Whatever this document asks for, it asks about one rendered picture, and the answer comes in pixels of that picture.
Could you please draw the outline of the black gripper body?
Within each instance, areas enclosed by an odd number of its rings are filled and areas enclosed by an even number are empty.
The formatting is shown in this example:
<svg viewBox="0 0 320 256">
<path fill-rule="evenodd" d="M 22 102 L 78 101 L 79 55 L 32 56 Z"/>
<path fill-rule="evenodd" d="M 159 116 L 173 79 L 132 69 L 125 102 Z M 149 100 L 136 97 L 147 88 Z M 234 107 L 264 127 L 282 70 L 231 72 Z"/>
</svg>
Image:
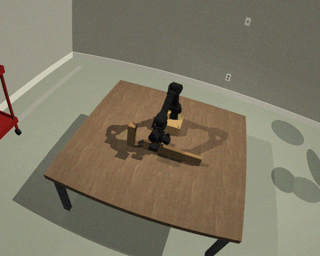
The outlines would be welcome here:
<svg viewBox="0 0 320 256">
<path fill-rule="evenodd" d="M 165 131 L 163 131 L 163 134 L 165 135 Z M 162 135 L 163 135 L 163 134 L 162 134 Z M 159 149 L 159 142 L 160 142 L 160 140 L 161 140 L 161 138 L 162 138 L 162 135 L 160 135 L 160 137 L 158 138 L 158 140 L 157 140 L 156 142 L 150 143 L 150 145 L 149 145 L 149 147 L 148 147 L 149 150 L 155 151 L 155 152 L 158 151 L 158 149 Z"/>
</svg>

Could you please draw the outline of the brown wooden rail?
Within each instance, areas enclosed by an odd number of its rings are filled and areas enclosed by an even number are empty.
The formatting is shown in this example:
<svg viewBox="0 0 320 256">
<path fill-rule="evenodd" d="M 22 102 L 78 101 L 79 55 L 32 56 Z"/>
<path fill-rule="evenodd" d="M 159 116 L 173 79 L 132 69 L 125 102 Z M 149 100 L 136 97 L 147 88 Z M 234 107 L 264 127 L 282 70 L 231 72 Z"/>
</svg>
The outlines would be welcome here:
<svg viewBox="0 0 320 256">
<path fill-rule="evenodd" d="M 152 142 L 146 138 L 145 138 L 145 140 L 142 139 L 141 141 L 144 141 L 144 143 L 141 143 L 141 145 L 143 145 L 143 148 L 149 150 L 148 147 L 149 147 L 150 143 L 152 143 Z M 186 151 L 182 151 L 182 150 L 179 150 L 179 149 L 176 149 L 176 148 L 173 148 L 173 147 L 161 144 L 161 143 L 159 143 L 159 145 L 160 145 L 160 147 L 156 153 L 159 153 L 159 154 L 162 154 L 165 156 L 170 156 L 175 159 L 178 159 L 178 160 L 181 160 L 181 161 L 184 161 L 187 163 L 191 163 L 191 164 L 194 164 L 197 166 L 199 166 L 201 163 L 202 156 L 198 156 L 198 155 L 186 152 Z"/>
</svg>

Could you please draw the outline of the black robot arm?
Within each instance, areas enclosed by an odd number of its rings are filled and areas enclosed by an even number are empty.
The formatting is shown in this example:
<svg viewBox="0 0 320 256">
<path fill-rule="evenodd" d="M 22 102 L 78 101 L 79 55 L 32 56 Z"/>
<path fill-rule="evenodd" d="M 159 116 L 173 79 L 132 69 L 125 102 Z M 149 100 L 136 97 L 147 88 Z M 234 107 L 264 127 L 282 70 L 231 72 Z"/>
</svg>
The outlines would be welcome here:
<svg viewBox="0 0 320 256">
<path fill-rule="evenodd" d="M 157 114 L 157 116 L 154 118 L 152 128 L 153 131 L 150 133 L 148 139 L 151 142 L 156 142 L 160 135 L 163 134 L 163 130 L 165 130 L 167 125 L 167 113 L 170 110 L 170 119 L 178 120 L 178 114 L 182 112 L 181 104 L 179 103 L 179 94 L 183 90 L 183 85 L 172 82 L 169 85 L 167 97 L 164 101 L 164 104 L 162 106 L 161 111 Z M 154 125 L 156 124 L 156 125 Z M 170 143 L 171 137 L 170 134 L 163 134 L 162 138 L 160 140 L 160 143 L 164 143 L 165 145 L 168 145 Z"/>
</svg>

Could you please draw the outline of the dark brown wooden post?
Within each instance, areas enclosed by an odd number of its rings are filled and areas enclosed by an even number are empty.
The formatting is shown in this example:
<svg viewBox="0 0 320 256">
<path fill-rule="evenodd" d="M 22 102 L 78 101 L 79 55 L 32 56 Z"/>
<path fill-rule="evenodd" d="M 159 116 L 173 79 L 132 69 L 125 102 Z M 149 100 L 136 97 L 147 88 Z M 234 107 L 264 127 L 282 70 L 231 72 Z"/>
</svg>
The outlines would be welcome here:
<svg viewBox="0 0 320 256">
<path fill-rule="evenodd" d="M 127 145 L 134 147 L 136 141 L 137 123 L 130 122 L 128 125 Z"/>
</svg>

